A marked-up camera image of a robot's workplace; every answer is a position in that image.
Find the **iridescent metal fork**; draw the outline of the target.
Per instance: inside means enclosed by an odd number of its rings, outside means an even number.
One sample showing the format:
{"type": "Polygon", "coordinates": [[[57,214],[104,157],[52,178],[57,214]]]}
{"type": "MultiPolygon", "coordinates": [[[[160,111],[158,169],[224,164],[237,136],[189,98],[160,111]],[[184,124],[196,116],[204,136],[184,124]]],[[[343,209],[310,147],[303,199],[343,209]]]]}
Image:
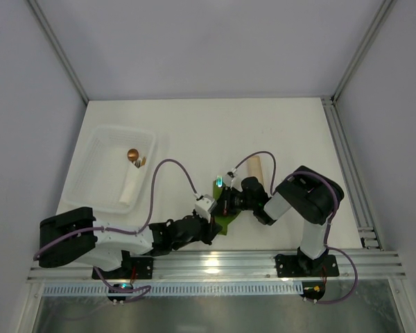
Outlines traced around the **iridescent metal fork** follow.
{"type": "Polygon", "coordinates": [[[222,176],[217,176],[216,180],[214,182],[214,184],[218,187],[221,188],[223,186],[223,177],[222,176]]]}

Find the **green paper napkin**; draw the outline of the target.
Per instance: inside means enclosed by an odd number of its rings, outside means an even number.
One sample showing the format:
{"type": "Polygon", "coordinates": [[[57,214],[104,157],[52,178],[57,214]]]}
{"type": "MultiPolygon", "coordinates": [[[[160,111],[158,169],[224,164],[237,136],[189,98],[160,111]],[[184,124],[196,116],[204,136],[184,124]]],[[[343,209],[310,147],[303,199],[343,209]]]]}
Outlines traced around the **green paper napkin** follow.
{"type": "MultiPolygon", "coordinates": [[[[216,181],[213,181],[213,198],[218,200],[220,198],[222,189],[218,187],[216,181]]],[[[228,232],[228,226],[231,224],[239,215],[235,214],[232,216],[221,216],[216,217],[216,223],[222,227],[222,230],[219,232],[219,235],[226,236],[228,232]]]]}

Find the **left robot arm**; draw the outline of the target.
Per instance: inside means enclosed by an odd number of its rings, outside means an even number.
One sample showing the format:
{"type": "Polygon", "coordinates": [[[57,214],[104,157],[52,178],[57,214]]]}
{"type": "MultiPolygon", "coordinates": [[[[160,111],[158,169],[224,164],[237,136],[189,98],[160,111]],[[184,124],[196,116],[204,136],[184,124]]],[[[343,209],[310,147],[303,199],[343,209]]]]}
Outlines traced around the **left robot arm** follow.
{"type": "Polygon", "coordinates": [[[159,257],[189,244],[211,245],[222,231],[213,217],[193,212],[179,220],[126,230],[99,221],[90,207],[80,207],[40,223],[40,249],[33,259],[42,268],[57,268],[72,262],[115,271],[129,257],[159,257]]]}

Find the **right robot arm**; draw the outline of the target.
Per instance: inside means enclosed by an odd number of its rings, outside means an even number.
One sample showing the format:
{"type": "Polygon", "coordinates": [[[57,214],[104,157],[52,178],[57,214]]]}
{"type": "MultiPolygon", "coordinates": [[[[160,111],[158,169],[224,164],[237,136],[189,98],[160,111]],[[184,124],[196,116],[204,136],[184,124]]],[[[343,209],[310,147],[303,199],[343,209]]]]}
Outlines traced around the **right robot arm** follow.
{"type": "Polygon", "coordinates": [[[294,255],[275,256],[280,278],[339,275],[336,258],[329,254],[331,222],[345,197],[339,184],[306,167],[298,167],[267,194],[254,176],[241,181],[241,189],[224,184],[213,215],[218,219],[251,211],[258,222],[273,225],[289,210],[303,219],[302,240],[294,255]]]}

